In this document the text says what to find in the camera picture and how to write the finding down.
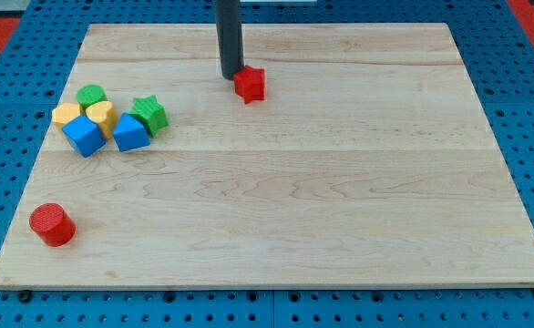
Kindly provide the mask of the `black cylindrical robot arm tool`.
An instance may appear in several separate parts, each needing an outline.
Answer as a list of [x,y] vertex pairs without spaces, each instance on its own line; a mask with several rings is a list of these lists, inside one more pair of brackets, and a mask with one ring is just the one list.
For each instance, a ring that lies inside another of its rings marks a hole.
[[215,20],[221,62],[221,74],[227,80],[244,67],[244,52],[239,0],[216,0]]

